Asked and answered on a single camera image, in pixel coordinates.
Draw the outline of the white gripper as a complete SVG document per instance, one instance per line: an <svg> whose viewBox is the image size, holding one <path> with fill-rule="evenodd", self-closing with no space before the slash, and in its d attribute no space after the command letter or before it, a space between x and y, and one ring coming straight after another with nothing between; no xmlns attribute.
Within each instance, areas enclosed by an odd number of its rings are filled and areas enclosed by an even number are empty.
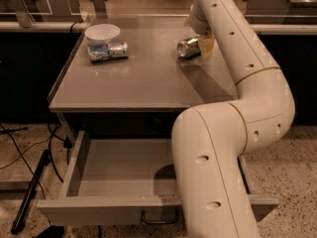
<svg viewBox="0 0 317 238"><path fill-rule="evenodd" d="M201 35L198 47L202 57L209 60L212 57L215 38L213 35L210 35L212 33L211 28L199 5L191 5L189 16L185 18L183 26L191 26L196 34Z"/></svg>

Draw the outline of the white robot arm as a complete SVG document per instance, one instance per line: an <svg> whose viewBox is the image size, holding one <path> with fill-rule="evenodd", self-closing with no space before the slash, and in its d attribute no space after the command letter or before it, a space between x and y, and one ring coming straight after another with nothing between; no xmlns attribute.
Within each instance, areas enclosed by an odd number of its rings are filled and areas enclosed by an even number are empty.
<svg viewBox="0 0 317 238"><path fill-rule="evenodd" d="M194 0L192 29L212 33L237 89L175 120L171 148L189 238L261 238L238 157L290 128L295 105L277 62L233 0Z"/></svg>

